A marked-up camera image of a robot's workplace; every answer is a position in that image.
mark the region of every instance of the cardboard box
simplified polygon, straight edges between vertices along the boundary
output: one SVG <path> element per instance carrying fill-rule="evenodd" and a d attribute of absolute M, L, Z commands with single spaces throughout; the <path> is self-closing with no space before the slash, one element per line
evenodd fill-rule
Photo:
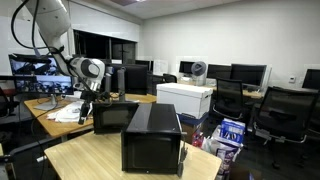
<path fill-rule="evenodd" d="M 200 119 L 209 111 L 211 88 L 177 83 L 157 85 L 157 103 L 174 104 L 176 113 L 186 113 Z"/>

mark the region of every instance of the office chair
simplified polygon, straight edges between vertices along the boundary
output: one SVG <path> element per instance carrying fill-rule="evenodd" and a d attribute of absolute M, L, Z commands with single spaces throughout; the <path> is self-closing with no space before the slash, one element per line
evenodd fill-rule
<path fill-rule="evenodd" d="M 305 147 L 305 151 L 301 155 L 300 161 L 297 163 L 297 165 L 300 167 L 304 167 L 305 160 L 307 160 L 310 155 L 316 153 L 316 151 L 320 149 L 320 97 L 318 97 L 316 105 L 314 106 L 308 125 L 307 134 L 307 140 L 315 140 L 317 145 Z"/>
<path fill-rule="evenodd" d="M 172 74 L 163 74 L 163 79 L 165 83 L 177 83 L 177 77 Z"/>
<path fill-rule="evenodd" d="M 317 98 L 317 93 L 268 87 L 262 104 L 253 114 L 253 133 L 270 141 L 275 169 L 275 142 L 304 143 L 307 125 Z"/>
<path fill-rule="evenodd" d="M 243 118 L 241 81 L 217 78 L 217 95 L 213 111 L 236 121 Z"/>
<path fill-rule="evenodd" d="M 9 101 L 6 94 L 0 87 L 0 119 L 12 115 L 14 108 L 19 105 L 17 101 Z"/>

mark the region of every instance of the cable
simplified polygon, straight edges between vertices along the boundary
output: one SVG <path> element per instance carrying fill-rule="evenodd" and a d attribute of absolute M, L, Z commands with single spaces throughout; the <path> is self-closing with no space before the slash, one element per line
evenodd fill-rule
<path fill-rule="evenodd" d="M 38 8 L 39 8 L 39 0 L 37 0 L 37 2 L 36 2 L 36 7 L 35 7 L 35 10 L 34 10 L 33 20 L 32 20 L 32 30 L 31 30 L 31 41 L 32 41 L 32 46 L 33 46 L 35 51 L 36 51 L 37 48 L 36 48 L 36 43 L 34 42 L 34 28 L 36 26 Z"/>
<path fill-rule="evenodd" d="M 14 11 L 14 13 L 13 13 L 13 15 L 12 15 L 12 19 L 11 19 L 11 33 L 12 33 L 13 38 L 14 38 L 14 39 L 17 41 L 17 43 L 20 44 L 22 47 L 25 47 L 25 48 L 28 48 L 28 49 L 33 49 L 32 47 L 28 47 L 28 46 L 22 44 L 22 43 L 18 40 L 18 38 L 17 38 L 17 36 L 16 36 L 16 34 L 15 34 L 15 32 L 14 32 L 14 22 L 15 22 L 15 20 L 16 20 L 16 17 L 17 17 L 17 15 L 18 15 L 19 11 L 23 8 L 23 6 L 28 3 L 28 1 L 29 1 L 29 0 L 23 1 L 23 2 L 20 4 L 20 6 Z"/>
<path fill-rule="evenodd" d="M 16 42 L 17 42 L 20 46 L 22 46 L 22 47 L 24 47 L 24 48 L 27 48 L 27 49 L 34 49 L 33 47 L 26 46 L 26 45 L 24 45 L 23 43 L 21 43 L 21 42 L 19 41 L 19 39 L 17 38 L 16 33 L 15 33 L 15 30 L 14 30 L 14 25 L 15 25 L 15 20 L 16 20 L 17 15 L 18 15 L 18 13 L 20 12 L 20 10 L 23 8 L 23 6 L 25 6 L 28 2 L 29 2 L 29 0 L 23 1 L 23 2 L 20 4 L 20 6 L 14 11 L 14 13 L 13 13 L 13 15 L 12 15 L 12 18 L 11 18 L 11 26 L 10 26 L 10 27 L 11 27 L 11 34 L 12 34 L 13 38 L 16 40 Z M 49 49 L 49 47 L 48 47 L 48 46 L 37 47 L 37 49 Z"/>

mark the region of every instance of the wooden desk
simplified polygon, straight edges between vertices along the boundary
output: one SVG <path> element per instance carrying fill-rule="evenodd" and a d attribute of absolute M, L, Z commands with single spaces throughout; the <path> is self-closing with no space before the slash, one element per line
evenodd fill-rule
<path fill-rule="evenodd" d="M 132 100 L 139 100 L 140 103 L 153 103 L 153 102 L 156 102 L 157 100 L 156 96 L 149 95 L 149 94 L 148 95 L 126 94 L 126 98 L 132 99 Z M 30 110 L 33 116 L 37 117 L 40 124 L 45 128 L 45 130 L 49 133 L 51 137 L 53 138 L 62 137 L 64 141 L 65 140 L 64 138 L 66 138 L 65 136 L 67 134 L 70 134 L 71 132 L 74 132 L 77 130 L 81 130 L 88 126 L 92 126 L 93 120 L 90 118 L 83 125 L 79 125 L 76 122 L 58 123 L 58 122 L 50 121 L 46 119 L 48 113 L 52 113 L 61 109 L 61 108 L 57 108 L 45 114 L 43 113 L 46 111 L 34 109 L 36 105 L 46 101 L 48 101 L 48 98 L 42 98 L 39 100 L 38 99 L 29 100 L 29 101 L 25 101 L 24 104 L 27 106 L 27 108 Z M 66 100 L 59 101 L 59 104 L 62 104 L 62 105 L 68 105 L 70 103 L 71 103 L 70 101 L 66 101 Z"/>
<path fill-rule="evenodd" d="M 179 84 L 187 84 L 187 85 L 194 85 L 195 82 L 194 81 L 181 81 L 178 80 Z M 208 86 L 208 85 L 204 85 L 202 87 L 206 87 L 206 88 L 211 88 L 214 91 L 217 91 L 217 87 L 216 86 Z M 243 90 L 242 91 L 243 96 L 247 96 L 253 99 L 260 99 L 262 98 L 262 94 L 260 92 L 248 92 L 248 90 Z"/>
<path fill-rule="evenodd" d="M 214 180 L 221 159 L 186 144 L 188 155 L 181 179 Z M 171 180 L 177 175 L 135 174 L 121 170 L 120 134 L 95 135 L 92 132 L 45 150 L 47 158 L 60 176 L 79 179 Z"/>

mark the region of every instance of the chair backrest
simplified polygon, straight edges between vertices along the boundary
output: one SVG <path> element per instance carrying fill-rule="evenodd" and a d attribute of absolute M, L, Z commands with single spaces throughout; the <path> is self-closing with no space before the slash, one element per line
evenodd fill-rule
<path fill-rule="evenodd" d="M 242 82 L 217 78 L 215 110 L 236 118 L 242 113 L 242 105 Z"/>
<path fill-rule="evenodd" d="M 164 81 L 166 83 L 177 83 L 177 77 L 172 74 L 163 74 Z"/>
<path fill-rule="evenodd" d="M 320 134 L 320 96 L 312 111 L 308 129 Z"/>
<path fill-rule="evenodd" d="M 242 82 L 239 80 L 217 78 L 217 101 L 231 101 L 242 107 Z"/>
<path fill-rule="evenodd" d="M 268 87 L 258 110 L 259 123 L 280 133 L 304 132 L 308 126 L 317 93 Z"/>

